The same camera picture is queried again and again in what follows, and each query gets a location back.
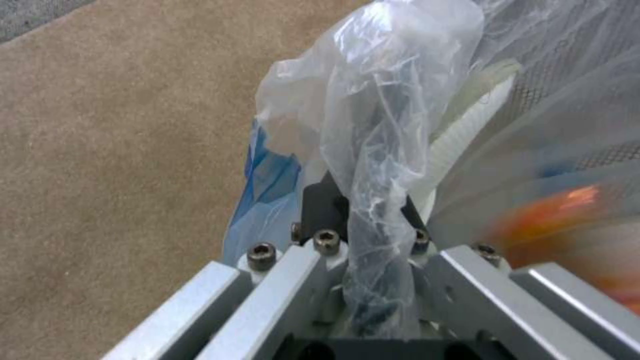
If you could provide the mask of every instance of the metal bracket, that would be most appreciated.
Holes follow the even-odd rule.
[[[518,359],[610,359],[466,246],[431,258],[423,275],[424,297],[460,339],[490,334]]]
[[[251,289],[249,274],[212,261],[103,359],[192,359]]]
[[[324,258],[290,247],[197,359],[270,359],[289,334],[312,323],[328,290]]]
[[[543,264],[511,278],[616,359],[640,359],[637,316],[564,268]]]

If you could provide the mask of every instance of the plastic bag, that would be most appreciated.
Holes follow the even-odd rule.
[[[468,1],[373,3],[320,39],[328,69],[320,149],[349,199],[344,296],[356,335],[417,335],[402,216],[426,173],[429,127],[468,72],[482,13]],[[303,57],[302,61],[321,61]]]
[[[417,195],[420,201],[428,204],[426,199],[434,194],[430,189],[436,186],[440,192],[440,181],[461,163],[458,158],[467,144],[487,122],[494,128],[495,119],[489,120],[505,96],[485,108],[482,119],[469,122],[472,126],[460,133],[462,141],[450,137],[445,142],[449,145],[432,148],[438,136],[458,124],[456,117],[464,118],[474,105],[466,100],[450,104],[451,99],[456,94],[460,98],[465,85],[475,88],[470,72],[487,71],[498,61],[515,64],[515,59],[530,69],[561,38],[606,8],[604,0],[476,3],[376,1],[340,21],[300,58],[271,67],[256,95],[256,119],[259,131],[266,133],[260,151],[277,161],[262,164],[254,156],[249,167],[277,174],[279,164],[287,161],[301,167],[297,177],[286,171],[282,180],[261,171],[249,174],[251,186],[227,233],[225,256],[232,259],[246,250],[243,246],[267,235],[278,238],[279,233],[287,239],[288,231],[280,232],[298,220],[288,217],[296,211],[294,204],[299,207],[299,190],[328,169],[351,206],[344,296],[352,330],[359,336],[417,335],[407,264],[415,230],[400,208],[407,193],[417,192],[426,178],[428,185]],[[520,83],[513,74],[496,83],[500,76],[494,75],[487,92],[476,94],[476,100],[497,96],[493,91],[503,83],[500,91],[506,95]],[[452,119],[443,118],[447,112],[454,114]],[[433,150],[445,159],[437,176],[432,176],[434,163],[429,162]],[[255,184],[278,191],[270,190],[265,197],[252,190]]]
[[[635,47],[493,135],[439,192],[445,195],[429,223],[439,245],[483,240],[512,210],[584,186],[598,185],[610,194],[597,219],[635,215],[640,211],[638,94],[640,47]]]

